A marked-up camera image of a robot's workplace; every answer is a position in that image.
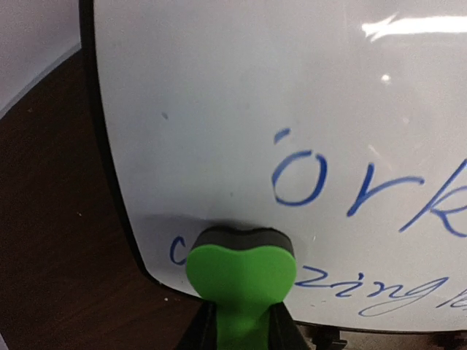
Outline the white whiteboard with writing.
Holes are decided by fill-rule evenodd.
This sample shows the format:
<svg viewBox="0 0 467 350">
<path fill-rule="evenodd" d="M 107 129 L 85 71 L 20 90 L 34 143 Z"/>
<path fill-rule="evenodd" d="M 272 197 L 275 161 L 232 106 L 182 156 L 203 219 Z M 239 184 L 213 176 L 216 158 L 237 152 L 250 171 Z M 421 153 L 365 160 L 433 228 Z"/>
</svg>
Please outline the white whiteboard with writing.
<svg viewBox="0 0 467 350">
<path fill-rule="evenodd" d="M 464 1 L 81 1 L 101 159 L 154 282 L 274 228 L 307 324 L 466 329 Z"/>
</svg>

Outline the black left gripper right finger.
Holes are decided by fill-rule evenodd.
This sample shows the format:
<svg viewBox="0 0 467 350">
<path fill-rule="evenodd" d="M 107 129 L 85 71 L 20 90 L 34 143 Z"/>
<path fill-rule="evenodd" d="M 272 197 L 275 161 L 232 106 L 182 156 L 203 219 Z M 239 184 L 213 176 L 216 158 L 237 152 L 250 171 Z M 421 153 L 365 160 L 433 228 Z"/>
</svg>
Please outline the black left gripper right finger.
<svg viewBox="0 0 467 350">
<path fill-rule="evenodd" d="M 274 304 L 269 309 L 269 349 L 309 349 L 284 303 Z"/>
</svg>

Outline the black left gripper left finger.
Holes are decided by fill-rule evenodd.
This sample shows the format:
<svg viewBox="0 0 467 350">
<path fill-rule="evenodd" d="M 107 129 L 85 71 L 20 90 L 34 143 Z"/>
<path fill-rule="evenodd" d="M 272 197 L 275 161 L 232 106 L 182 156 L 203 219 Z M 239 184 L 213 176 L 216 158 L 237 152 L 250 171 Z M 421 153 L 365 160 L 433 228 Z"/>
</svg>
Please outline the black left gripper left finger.
<svg viewBox="0 0 467 350">
<path fill-rule="evenodd" d="M 217 313 L 213 302 L 205 301 L 177 344 L 177 350 L 216 350 Z"/>
</svg>

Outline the green whiteboard eraser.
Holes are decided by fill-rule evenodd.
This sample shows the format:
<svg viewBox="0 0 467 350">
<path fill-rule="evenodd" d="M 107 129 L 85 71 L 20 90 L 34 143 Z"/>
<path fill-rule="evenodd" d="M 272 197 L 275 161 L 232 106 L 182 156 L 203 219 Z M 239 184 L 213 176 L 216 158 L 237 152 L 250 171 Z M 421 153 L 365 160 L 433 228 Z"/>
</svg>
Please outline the green whiteboard eraser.
<svg viewBox="0 0 467 350">
<path fill-rule="evenodd" d="M 269 309 L 283 303 L 296 271 L 292 242 L 278 230 L 204 230 L 186 274 L 203 302 L 216 305 L 217 349 L 268 349 Z"/>
</svg>

